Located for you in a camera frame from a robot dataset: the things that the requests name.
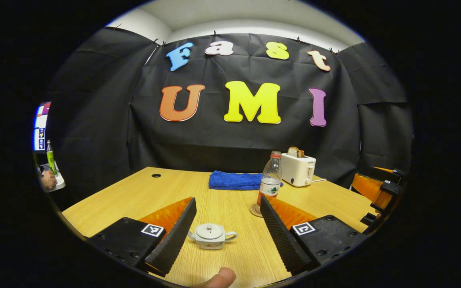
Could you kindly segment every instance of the cork coaster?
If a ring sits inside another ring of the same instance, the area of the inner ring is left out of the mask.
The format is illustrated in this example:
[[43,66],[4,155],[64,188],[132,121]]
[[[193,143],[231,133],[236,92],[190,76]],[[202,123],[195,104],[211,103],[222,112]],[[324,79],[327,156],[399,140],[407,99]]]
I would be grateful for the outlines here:
[[259,207],[258,204],[254,204],[250,207],[250,213],[252,213],[252,215],[254,216],[262,218],[261,208]]

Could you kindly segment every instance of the hand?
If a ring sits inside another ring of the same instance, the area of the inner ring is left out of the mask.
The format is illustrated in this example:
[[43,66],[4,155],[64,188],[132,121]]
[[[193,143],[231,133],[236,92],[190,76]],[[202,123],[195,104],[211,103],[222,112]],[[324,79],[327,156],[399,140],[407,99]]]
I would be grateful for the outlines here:
[[52,190],[56,186],[57,180],[53,172],[46,170],[44,171],[44,176],[42,177],[42,184],[48,190]]
[[220,268],[218,274],[214,275],[208,281],[193,286],[192,288],[228,288],[236,280],[236,274],[232,269],[227,267]]

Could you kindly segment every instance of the teapot lid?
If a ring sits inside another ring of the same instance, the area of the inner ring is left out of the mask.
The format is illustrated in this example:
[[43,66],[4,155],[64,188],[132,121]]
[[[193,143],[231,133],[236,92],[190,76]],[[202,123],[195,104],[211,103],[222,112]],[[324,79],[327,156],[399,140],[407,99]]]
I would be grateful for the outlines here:
[[206,223],[197,226],[195,233],[204,239],[216,239],[223,234],[223,229],[219,225]]

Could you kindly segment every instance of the bread slice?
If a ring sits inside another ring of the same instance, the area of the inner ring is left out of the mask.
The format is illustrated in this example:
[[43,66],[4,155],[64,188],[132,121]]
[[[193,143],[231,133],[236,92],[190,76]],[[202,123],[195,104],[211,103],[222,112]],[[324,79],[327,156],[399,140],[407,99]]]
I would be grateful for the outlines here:
[[293,157],[298,157],[298,158],[303,158],[304,152],[303,152],[303,150],[300,150],[295,146],[291,146],[287,150],[287,155],[290,155],[290,156],[293,156]]

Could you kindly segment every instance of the toaster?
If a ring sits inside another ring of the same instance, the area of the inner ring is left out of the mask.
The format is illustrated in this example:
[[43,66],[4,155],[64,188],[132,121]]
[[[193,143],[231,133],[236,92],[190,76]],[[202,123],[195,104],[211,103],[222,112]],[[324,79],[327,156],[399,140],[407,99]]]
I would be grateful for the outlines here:
[[304,156],[293,157],[287,153],[280,154],[282,180],[296,187],[310,185],[313,181],[316,159]]

